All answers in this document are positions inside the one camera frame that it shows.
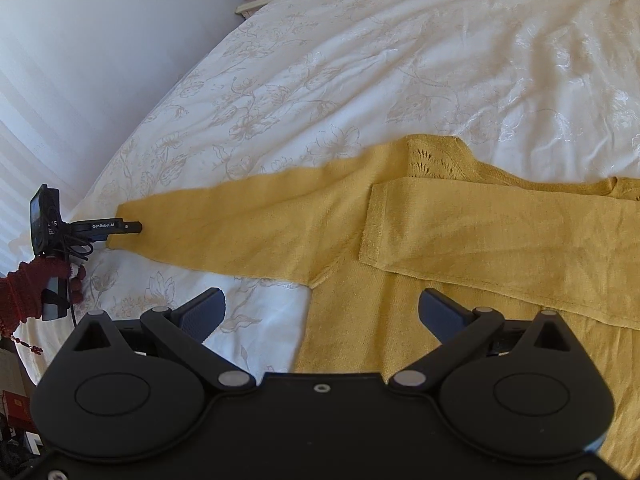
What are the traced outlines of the left hand red glove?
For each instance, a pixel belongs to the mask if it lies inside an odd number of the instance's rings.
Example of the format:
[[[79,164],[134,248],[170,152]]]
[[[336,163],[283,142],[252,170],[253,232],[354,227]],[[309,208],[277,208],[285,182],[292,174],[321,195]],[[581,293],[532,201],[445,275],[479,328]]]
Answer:
[[[21,262],[17,270],[1,279],[1,335],[11,336],[21,323],[42,315],[42,292],[51,278],[70,281],[70,298],[80,304],[82,280],[86,276],[83,266],[72,275],[72,265],[57,258],[38,257],[31,262]]]

